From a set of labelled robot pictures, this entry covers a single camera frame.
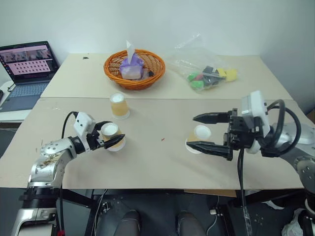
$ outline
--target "table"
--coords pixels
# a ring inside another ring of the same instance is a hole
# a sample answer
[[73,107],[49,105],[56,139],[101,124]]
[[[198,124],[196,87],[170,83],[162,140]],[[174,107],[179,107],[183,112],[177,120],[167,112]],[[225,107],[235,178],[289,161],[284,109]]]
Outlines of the table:
[[[40,98],[0,159],[0,186],[27,186],[41,146],[60,138],[63,120],[74,110],[84,111],[96,121],[117,123],[126,134],[126,146],[119,152],[98,149],[79,155],[66,167],[64,188],[239,189],[236,158],[229,162],[218,156],[192,154],[185,148],[185,138],[198,124],[191,120],[193,116],[240,108],[240,100],[128,99],[127,102],[130,117],[114,120],[108,98]],[[285,103],[302,123],[314,127],[295,101]],[[276,111],[270,112],[271,123],[277,117]],[[66,136],[74,135],[73,123],[70,119]],[[208,127],[212,141],[222,144],[227,125]],[[301,187],[298,174],[284,160],[245,153],[245,189]]]
[[241,99],[252,91],[261,90],[265,99],[292,100],[259,56],[222,57],[239,70],[240,79],[200,93],[193,91],[184,78],[167,67],[164,77],[150,88],[142,91],[123,89],[104,74],[103,65],[108,57],[109,54],[69,54],[41,97],[107,98],[119,91],[126,98]]
[[[12,81],[5,82],[1,86],[3,91],[3,97],[1,99],[0,105],[5,101],[9,96],[10,92],[7,91],[7,88],[12,85]],[[13,112],[0,112],[0,123],[21,123],[29,115],[31,110],[22,110],[22,111],[13,111]]]

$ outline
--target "small cup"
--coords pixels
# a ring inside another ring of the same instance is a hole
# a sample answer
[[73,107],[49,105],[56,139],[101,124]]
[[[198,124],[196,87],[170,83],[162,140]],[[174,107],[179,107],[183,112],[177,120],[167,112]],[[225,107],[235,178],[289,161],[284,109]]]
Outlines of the small cup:
[[188,138],[185,140],[185,146],[188,151],[194,154],[200,154],[201,152],[192,149],[189,147],[186,142],[193,142],[193,141],[208,141],[211,136],[211,131],[208,127],[204,125],[197,125],[193,131],[189,134]]
[[[101,128],[101,133],[102,133],[104,141],[108,141],[112,137],[119,135],[119,134],[122,134],[118,125],[116,125],[115,123],[112,123],[112,122],[104,124]],[[126,139],[124,137],[122,140],[119,141],[119,143],[109,147],[107,150],[119,151],[120,149],[122,149],[125,146],[125,144],[126,144]]]
[[126,119],[129,117],[130,110],[124,96],[121,93],[111,95],[110,104],[114,118]]

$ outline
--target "laptop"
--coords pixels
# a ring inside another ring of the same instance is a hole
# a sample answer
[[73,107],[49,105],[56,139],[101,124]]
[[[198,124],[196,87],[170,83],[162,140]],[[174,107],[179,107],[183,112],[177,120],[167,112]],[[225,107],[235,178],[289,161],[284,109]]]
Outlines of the laptop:
[[0,112],[32,109],[59,68],[47,41],[0,47],[0,62],[15,83]]

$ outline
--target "gray pants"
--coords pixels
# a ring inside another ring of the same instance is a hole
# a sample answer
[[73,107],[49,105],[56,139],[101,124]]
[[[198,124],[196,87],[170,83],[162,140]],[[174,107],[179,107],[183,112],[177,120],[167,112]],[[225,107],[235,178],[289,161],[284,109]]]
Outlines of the gray pants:
[[[189,212],[178,215],[179,236],[206,236],[200,222]],[[135,210],[127,212],[121,219],[114,236],[140,236],[139,214]]]

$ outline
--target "purple tissue box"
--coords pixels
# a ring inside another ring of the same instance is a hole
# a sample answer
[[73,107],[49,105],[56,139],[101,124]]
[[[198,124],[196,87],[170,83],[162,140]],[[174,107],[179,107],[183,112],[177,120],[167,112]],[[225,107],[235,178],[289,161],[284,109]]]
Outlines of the purple tissue box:
[[133,54],[131,63],[128,63],[128,58],[124,59],[120,66],[120,73],[125,80],[137,80],[142,76],[143,60],[136,53]]

